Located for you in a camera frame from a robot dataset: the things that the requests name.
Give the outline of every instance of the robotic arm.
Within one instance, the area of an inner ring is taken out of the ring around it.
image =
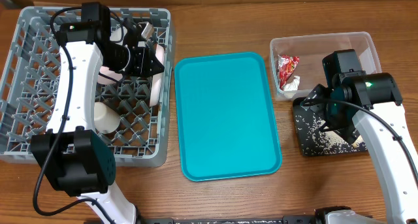
[[[334,131],[348,143],[357,139],[354,132],[358,130],[378,174],[387,221],[417,223],[418,177],[415,165],[418,165],[418,155],[406,126],[402,97],[393,77],[387,73],[366,74],[361,70],[354,50],[334,52],[324,58],[323,66],[328,87],[319,84],[302,106],[308,105],[306,110],[325,120],[322,131]],[[381,223],[342,211],[323,215],[322,222]]]
[[[136,223],[136,207],[115,182],[114,156],[95,133],[96,83],[102,65],[116,73],[145,78],[162,73],[164,66],[155,56],[151,24],[125,20],[121,29],[126,34],[119,45],[110,41],[108,7],[85,3],[81,10],[81,22],[63,24],[56,33],[61,46],[57,101],[47,133],[32,137],[31,151],[42,170],[45,163],[48,165],[44,174],[55,190],[79,200],[95,201],[88,205],[104,223]],[[73,153],[66,153],[69,146],[73,146]],[[36,189],[34,205],[37,206]],[[35,209],[42,215],[54,213]]]

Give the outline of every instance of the gray plastic crate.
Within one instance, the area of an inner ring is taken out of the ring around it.
[[[10,163],[36,163],[31,153],[33,135],[45,132],[57,95],[59,46],[53,38],[50,17],[62,7],[26,7],[18,18],[6,65],[0,81],[0,159]],[[165,48],[165,72],[159,104],[148,107],[151,78],[126,78],[122,84],[97,85],[95,101],[101,101],[121,116],[112,134],[99,137],[114,152],[118,166],[158,167],[167,158],[169,137],[170,78],[174,65],[175,32],[170,12],[161,8],[111,8],[120,18],[150,22],[158,42]],[[80,21],[80,10],[55,20]],[[112,19],[112,31],[119,23]]]

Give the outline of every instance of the white plastic container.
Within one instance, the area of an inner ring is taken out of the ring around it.
[[[337,50],[354,49],[366,74],[380,73],[378,53],[371,36],[367,32],[335,33],[324,35],[305,35],[299,37],[276,38],[270,42],[270,60],[276,85],[276,99],[290,101],[305,97],[318,84],[327,86],[322,67],[322,59]],[[298,56],[300,58],[292,76],[300,76],[296,91],[282,91],[277,76],[279,55]]]

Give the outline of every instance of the red packet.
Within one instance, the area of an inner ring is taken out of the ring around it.
[[[283,90],[283,86],[290,78],[296,66],[299,63],[299,57],[291,57],[287,55],[279,56],[278,63],[278,78],[280,80],[280,89]]]

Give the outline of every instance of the teal tray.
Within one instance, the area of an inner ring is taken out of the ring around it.
[[[174,77],[180,159],[187,178],[201,182],[279,169],[278,130],[260,55],[183,59]]]

